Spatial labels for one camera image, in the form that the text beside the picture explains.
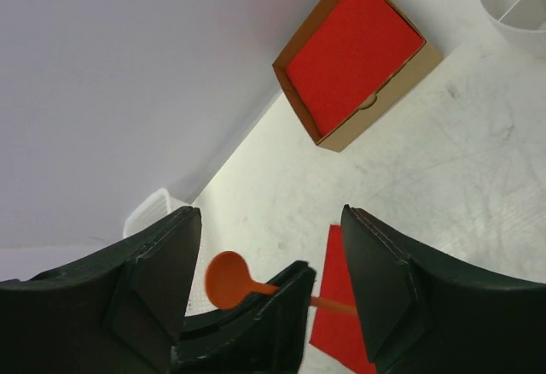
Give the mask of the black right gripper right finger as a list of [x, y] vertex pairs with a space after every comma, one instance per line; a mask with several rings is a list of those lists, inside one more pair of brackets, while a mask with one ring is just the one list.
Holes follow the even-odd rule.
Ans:
[[379, 373], [542, 373], [545, 287], [474, 266], [345, 207], [346, 263]]

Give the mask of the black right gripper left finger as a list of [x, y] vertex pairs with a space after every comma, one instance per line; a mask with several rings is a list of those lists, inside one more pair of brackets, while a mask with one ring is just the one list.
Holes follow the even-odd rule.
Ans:
[[167, 263], [161, 239], [193, 232], [201, 213], [181, 207], [132, 237], [26, 281], [1, 284], [4, 373], [168, 373], [194, 265]]

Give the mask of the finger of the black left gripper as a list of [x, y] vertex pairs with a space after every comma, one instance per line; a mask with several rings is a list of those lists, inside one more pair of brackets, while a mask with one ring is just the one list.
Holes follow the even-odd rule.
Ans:
[[172, 373], [296, 373], [305, 348], [316, 271], [296, 260], [236, 308], [188, 316], [171, 349]]

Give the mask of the orange plastic spoon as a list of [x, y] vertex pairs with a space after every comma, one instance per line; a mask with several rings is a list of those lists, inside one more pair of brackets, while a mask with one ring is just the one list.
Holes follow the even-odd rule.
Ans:
[[247, 261], [235, 251], [223, 251], [208, 264], [204, 276], [208, 300], [218, 309], [230, 310], [240, 305], [250, 294], [273, 296], [280, 287], [256, 281]]

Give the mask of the red paper napkin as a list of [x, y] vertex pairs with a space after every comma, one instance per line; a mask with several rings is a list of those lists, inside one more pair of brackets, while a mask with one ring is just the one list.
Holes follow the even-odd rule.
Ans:
[[[342, 231], [338, 225], [329, 226], [320, 296], [352, 307], [356, 305], [346, 264]], [[375, 365], [368, 360], [356, 316], [332, 313], [319, 308], [310, 343], [355, 373], [376, 372]]]

